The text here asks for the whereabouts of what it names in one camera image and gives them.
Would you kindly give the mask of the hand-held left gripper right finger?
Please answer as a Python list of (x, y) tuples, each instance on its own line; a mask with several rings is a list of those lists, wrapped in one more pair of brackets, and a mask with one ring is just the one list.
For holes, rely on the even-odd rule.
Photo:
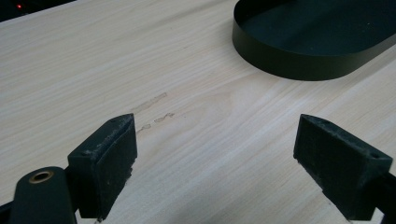
[(326, 119), (302, 114), (293, 150), (324, 195), (348, 220), (376, 209), (393, 219), (393, 158)]

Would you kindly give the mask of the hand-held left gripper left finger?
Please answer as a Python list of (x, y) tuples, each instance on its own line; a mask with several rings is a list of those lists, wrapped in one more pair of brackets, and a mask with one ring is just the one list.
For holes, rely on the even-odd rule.
[(73, 205), (81, 217), (107, 218), (136, 158), (132, 114), (108, 120), (67, 156)]

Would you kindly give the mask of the black oval metal tray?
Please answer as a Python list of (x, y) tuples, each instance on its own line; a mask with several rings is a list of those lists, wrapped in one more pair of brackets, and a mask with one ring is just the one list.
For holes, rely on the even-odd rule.
[(396, 45), (396, 0), (239, 0), (232, 38), (269, 74), (335, 79)]

